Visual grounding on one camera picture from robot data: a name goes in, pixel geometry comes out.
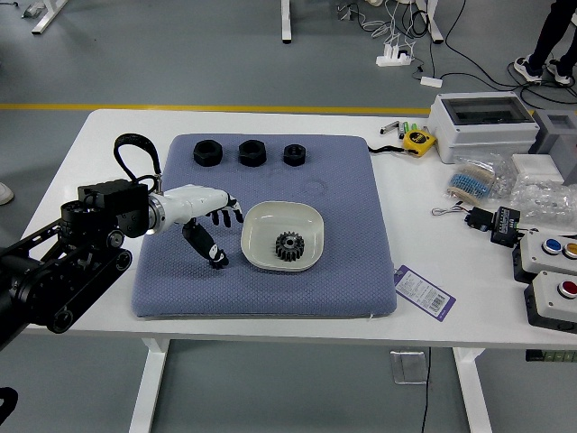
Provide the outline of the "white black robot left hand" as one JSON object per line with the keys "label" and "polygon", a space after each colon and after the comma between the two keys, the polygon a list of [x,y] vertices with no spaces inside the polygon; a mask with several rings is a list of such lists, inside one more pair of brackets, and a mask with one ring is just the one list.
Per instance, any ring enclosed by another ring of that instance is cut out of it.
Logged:
{"label": "white black robot left hand", "polygon": [[162,195],[150,194],[149,232],[162,233],[174,224],[182,224],[182,234],[195,251],[207,259],[214,269],[222,269],[229,263],[225,252],[197,222],[198,217],[211,216],[213,224],[218,226],[219,212],[226,227],[232,224],[231,212],[239,223],[243,222],[238,200],[220,189],[185,185]]}

